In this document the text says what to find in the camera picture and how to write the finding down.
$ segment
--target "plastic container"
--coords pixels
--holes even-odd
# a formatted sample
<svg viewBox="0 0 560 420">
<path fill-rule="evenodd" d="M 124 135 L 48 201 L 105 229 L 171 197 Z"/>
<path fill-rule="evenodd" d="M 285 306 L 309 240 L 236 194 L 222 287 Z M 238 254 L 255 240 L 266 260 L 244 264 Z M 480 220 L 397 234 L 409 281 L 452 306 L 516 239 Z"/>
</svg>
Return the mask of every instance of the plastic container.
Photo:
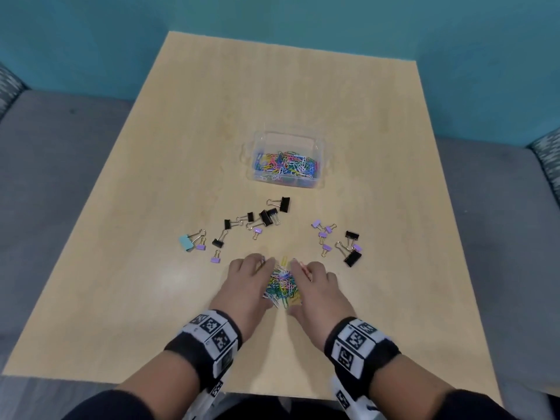
<svg viewBox="0 0 560 420">
<path fill-rule="evenodd" d="M 308 189 L 317 187 L 323 170 L 324 142 L 317 136 L 312 136 L 309 131 L 305 134 L 299 130 L 257 131 L 248 178 L 285 186 Z M 298 162 L 305 162 L 306 167 L 301 171 L 295 171 L 283 167 L 274 169 L 267 166 L 270 163 L 267 155 L 279 155 L 286 152 L 300 156 Z M 280 164 L 283 159 L 284 157 L 280 155 L 277 163 Z"/>
</svg>

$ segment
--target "person's left arm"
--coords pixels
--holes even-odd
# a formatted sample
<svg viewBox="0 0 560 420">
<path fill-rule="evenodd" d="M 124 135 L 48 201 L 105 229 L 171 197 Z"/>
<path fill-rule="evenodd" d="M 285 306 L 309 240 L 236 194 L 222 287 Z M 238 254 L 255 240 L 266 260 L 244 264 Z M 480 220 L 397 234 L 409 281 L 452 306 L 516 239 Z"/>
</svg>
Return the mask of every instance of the person's left arm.
<svg viewBox="0 0 560 420">
<path fill-rule="evenodd" d="M 261 254 L 251 254 L 245 259 L 232 261 L 228 278 L 208 307 L 214 310 L 213 315 L 232 323 L 232 328 L 240 335 L 239 346 L 252 336 L 265 311 L 272 306 L 272 302 L 262 296 L 276 261 L 270 258 L 263 264 L 262 260 Z M 204 344 L 185 333 L 188 326 L 164 351 L 115 390 L 82 402 L 64 420 L 182 418 L 197 395 L 213 379 L 209 375 L 216 371 L 211 357 L 201 353 Z"/>
</svg>

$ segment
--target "clear plastic box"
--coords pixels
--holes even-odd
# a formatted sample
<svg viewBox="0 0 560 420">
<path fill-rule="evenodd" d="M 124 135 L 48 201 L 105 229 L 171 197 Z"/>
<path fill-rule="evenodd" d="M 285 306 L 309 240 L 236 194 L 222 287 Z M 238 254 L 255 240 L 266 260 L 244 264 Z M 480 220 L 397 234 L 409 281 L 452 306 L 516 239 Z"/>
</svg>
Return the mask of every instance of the clear plastic box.
<svg viewBox="0 0 560 420">
<path fill-rule="evenodd" d="M 248 178 L 312 189 L 321 180 L 323 152 L 323 140 L 312 136 L 308 130 L 257 131 Z M 275 166 L 283 164 L 288 168 Z"/>
</svg>

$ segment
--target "wristband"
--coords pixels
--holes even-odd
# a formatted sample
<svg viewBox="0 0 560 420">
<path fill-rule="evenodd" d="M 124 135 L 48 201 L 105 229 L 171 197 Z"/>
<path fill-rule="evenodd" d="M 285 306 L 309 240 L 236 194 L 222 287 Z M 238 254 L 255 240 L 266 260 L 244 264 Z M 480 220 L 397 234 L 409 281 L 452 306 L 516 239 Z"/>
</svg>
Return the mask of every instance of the wristband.
<svg viewBox="0 0 560 420">
<path fill-rule="evenodd" d="M 231 317 L 207 310 L 187 323 L 164 350 L 178 353 L 194 367 L 202 391 L 228 369 L 241 345 L 241 331 Z"/>
<path fill-rule="evenodd" d="M 354 400 L 369 394 L 375 372 L 398 354 L 399 348 L 391 339 L 356 317 L 339 322 L 325 342 L 325 355 Z"/>
</svg>

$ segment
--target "patterned pillow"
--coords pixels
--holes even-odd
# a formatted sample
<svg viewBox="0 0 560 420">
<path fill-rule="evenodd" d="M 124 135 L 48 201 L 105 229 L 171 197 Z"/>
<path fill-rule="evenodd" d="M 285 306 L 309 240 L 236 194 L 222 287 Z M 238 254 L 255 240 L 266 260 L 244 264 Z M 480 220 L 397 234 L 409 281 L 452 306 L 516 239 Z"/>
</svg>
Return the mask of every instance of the patterned pillow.
<svg viewBox="0 0 560 420">
<path fill-rule="evenodd" d="M 560 204 L 560 128 L 531 144 Z"/>
<path fill-rule="evenodd" d="M 24 90 L 24 83 L 0 63 L 0 120 L 12 102 Z"/>
</svg>

